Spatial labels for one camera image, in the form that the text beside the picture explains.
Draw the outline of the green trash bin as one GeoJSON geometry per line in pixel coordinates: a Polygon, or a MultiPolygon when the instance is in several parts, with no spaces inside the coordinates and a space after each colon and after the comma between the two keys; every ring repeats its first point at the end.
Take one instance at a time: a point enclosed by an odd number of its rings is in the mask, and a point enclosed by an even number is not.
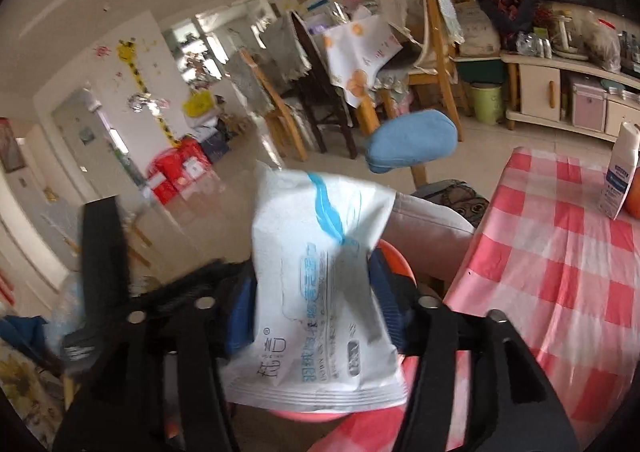
{"type": "Polygon", "coordinates": [[[476,119],[484,125],[495,126],[504,112],[501,86],[477,82],[471,84],[470,90],[476,119]]]}

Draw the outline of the blue cushioned stool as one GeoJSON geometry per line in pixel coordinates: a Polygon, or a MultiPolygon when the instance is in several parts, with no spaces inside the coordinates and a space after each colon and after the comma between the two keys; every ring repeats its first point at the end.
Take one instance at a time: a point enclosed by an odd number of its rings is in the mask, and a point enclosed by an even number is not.
{"type": "Polygon", "coordinates": [[[414,167],[450,156],[458,130],[442,112],[421,110],[386,121],[369,137],[366,160],[373,173],[414,167]]]}

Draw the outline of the pink storage box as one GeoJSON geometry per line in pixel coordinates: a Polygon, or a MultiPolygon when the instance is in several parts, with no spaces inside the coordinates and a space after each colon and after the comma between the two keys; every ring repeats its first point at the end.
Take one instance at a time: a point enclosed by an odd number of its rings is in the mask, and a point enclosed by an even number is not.
{"type": "Polygon", "coordinates": [[[606,119],[606,93],[600,82],[574,74],[572,91],[572,123],[574,127],[603,132],[606,119]]]}

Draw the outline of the white blue wet-wipe pack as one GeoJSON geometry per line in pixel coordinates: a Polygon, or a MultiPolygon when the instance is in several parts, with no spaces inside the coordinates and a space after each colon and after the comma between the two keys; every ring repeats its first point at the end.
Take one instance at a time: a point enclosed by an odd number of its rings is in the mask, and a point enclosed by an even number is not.
{"type": "Polygon", "coordinates": [[[395,197],[344,175],[258,166],[254,340],[221,368],[230,402],[329,414],[406,402],[368,267],[395,197]]]}

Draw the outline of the red gift boxes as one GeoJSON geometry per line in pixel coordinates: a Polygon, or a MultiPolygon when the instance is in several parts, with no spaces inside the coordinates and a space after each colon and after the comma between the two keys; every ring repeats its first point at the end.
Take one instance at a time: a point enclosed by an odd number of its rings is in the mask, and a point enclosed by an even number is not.
{"type": "Polygon", "coordinates": [[[158,153],[146,167],[146,184],[161,205],[181,195],[212,170],[208,157],[192,137],[158,153]]]}

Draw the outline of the white TV cabinet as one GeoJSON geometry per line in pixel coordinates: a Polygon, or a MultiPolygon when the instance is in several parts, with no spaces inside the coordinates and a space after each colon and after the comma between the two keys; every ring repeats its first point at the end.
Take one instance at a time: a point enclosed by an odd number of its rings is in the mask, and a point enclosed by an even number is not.
{"type": "Polygon", "coordinates": [[[542,58],[503,52],[509,81],[506,126],[518,123],[541,126],[613,142],[623,121],[639,123],[639,79],[621,72],[609,72],[585,60],[563,57],[542,58]],[[574,127],[572,91],[574,74],[600,82],[606,93],[603,132],[574,127]]]}

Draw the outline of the red white checkered tablecloth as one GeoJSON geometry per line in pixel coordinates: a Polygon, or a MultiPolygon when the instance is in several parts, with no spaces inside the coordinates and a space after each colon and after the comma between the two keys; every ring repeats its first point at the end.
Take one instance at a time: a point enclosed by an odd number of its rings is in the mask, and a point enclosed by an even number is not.
{"type": "Polygon", "coordinates": [[[598,208],[604,171],[514,149],[456,277],[454,311],[497,309],[516,327],[589,446],[639,361],[639,224],[598,208]]]}

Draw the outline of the orange persimmon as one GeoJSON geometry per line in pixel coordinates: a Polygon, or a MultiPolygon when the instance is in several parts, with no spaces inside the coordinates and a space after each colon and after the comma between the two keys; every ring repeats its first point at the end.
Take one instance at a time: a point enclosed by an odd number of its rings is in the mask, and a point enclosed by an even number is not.
{"type": "Polygon", "coordinates": [[[640,169],[634,172],[634,179],[629,186],[624,209],[629,216],[634,219],[640,219],[640,169]]]}

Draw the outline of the dark wooden chair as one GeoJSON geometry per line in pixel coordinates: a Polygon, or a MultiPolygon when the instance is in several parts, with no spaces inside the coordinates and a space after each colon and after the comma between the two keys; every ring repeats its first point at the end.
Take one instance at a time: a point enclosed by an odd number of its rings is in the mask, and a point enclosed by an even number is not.
{"type": "Polygon", "coordinates": [[[295,86],[320,152],[324,154],[328,151],[321,127],[334,126],[343,135],[349,158],[355,159],[358,156],[358,149],[349,126],[349,115],[345,108],[344,98],[333,86],[329,71],[326,70],[326,63],[323,62],[303,19],[295,12],[288,12],[288,18],[292,24],[297,43],[302,48],[310,65],[306,74],[296,80],[295,86]]]}

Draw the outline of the white blue milk carton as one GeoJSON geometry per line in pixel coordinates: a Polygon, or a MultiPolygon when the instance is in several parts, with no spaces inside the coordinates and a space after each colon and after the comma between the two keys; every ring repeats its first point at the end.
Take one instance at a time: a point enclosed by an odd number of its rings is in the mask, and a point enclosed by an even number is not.
{"type": "Polygon", "coordinates": [[[635,123],[623,121],[604,175],[598,204],[600,212],[608,219],[615,220],[623,209],[638,161],[639,128],[635,123]]]}

